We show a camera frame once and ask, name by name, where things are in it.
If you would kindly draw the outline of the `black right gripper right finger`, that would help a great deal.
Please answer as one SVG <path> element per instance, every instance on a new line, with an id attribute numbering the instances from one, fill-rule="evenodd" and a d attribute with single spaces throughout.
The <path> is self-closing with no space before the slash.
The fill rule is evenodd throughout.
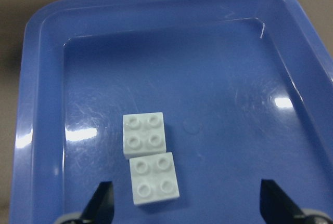
<path id="1" fill-rule="evenodd" d="M 329 216 L 315 209 L 301 209 L 272 179 L 262 179 L 260 214 L 265 223 L 329 223 Z"/>

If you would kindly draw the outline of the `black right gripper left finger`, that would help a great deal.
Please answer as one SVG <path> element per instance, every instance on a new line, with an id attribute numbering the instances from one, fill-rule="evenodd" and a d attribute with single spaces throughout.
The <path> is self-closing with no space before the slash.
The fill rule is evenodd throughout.
<path id="1" fill-rule="evenodd" d="M 103 181 L 82 212 L 64 214 L 56 219 L 56 223 L 112 223 L 113 218 L 113 183 Z"/>

